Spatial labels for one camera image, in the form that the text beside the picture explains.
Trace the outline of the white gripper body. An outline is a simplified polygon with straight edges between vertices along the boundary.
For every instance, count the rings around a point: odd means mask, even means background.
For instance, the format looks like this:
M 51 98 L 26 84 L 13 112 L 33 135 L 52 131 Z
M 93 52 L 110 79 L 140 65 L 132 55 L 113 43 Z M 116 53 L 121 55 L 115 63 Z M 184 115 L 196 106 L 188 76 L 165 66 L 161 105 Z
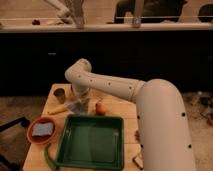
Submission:
M 78 100 L 78 109 L 80 113 L 87 113 L 88 112 L 88 105 L 89 105 L 89 88 L 86 89 L 77 89 L 75 91 L 75 96 Z

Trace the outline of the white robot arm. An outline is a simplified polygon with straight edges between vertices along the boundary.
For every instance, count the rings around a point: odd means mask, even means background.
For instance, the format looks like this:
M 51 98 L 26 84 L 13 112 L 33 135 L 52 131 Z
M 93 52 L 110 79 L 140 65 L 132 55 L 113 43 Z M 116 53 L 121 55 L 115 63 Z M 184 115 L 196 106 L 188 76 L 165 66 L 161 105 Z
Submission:
M 65 78 L 78 98 L 95 89 L 136 105 L 144 171 L 197 171 L 183 98 L 171 82 L 95 74 L 84 58 Z

